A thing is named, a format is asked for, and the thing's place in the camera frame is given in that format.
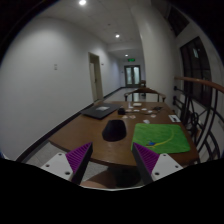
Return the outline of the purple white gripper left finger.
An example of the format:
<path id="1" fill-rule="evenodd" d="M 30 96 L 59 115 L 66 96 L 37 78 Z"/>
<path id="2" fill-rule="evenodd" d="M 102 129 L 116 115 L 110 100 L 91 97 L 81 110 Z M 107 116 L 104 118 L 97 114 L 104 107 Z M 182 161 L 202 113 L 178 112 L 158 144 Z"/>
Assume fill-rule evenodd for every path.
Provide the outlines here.
<path id="1" fill-rule="evenodd" d="M 68 153 L 57 153 L 42 166 L 42 169 L 79 185 L 92 152 L 92 143 L 87 143 Z"/>

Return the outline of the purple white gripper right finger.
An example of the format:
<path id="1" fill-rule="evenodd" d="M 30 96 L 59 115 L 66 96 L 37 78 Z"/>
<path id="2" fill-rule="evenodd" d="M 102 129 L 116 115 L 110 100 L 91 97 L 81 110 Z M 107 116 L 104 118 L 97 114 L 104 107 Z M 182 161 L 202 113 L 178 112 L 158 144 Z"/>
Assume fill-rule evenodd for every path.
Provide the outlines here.
<path id="1" fill-rule="evenodd" d="M 157 154 L 137 143 L 133 144 L 132 153 L 145 185 L 182 169 L 168 154 Z"/>

